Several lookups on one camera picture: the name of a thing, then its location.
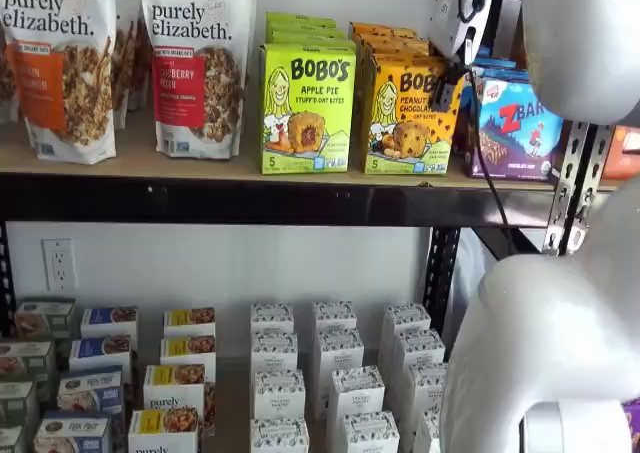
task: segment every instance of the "granola bag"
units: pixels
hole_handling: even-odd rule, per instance
[[[0,0],[7,55],[38,158],[115,156],[115,0]]]
[[[116,42],[111,64],[113,121],[116,130],[126,126],[139,13],[140,0],[116,0]]]
[[[153,46],[157,150],[238,154],[255,0],[142,0]]]

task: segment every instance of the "white wall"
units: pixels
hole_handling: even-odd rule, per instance
[[[353,300],[363,340],[377,348],[382,306],[422,296],[428,244],[414,228],[12,222],[8,233],[18,298],[47,294],[41,240],[72,238],[74,296],[81,307],[137,304],[145,361],[157,354],[163,311],[203,305],[218,308],[220,354],[246,355],[249,304],[275,298],[297,306],[304,350],[309,303],[322,299]]]

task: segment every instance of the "purple package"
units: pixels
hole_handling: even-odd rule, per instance
[[[540,103],[529,83],[482,77],[477,87],[480,148],[489,174],[546,180],[560,141],[562,118]],[[468,138],[465,159],[469,174],[482,177],[472,138]]]

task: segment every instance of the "green-labeled box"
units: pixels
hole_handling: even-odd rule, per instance
[[[261,75],[262,173],[346,171],[354,51],[264,45]]]

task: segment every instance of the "electrical outlet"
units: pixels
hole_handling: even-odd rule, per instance
[[[73,241],[70,238],[42,240],[47,288],[51,291],[75,290],[76,271]]]

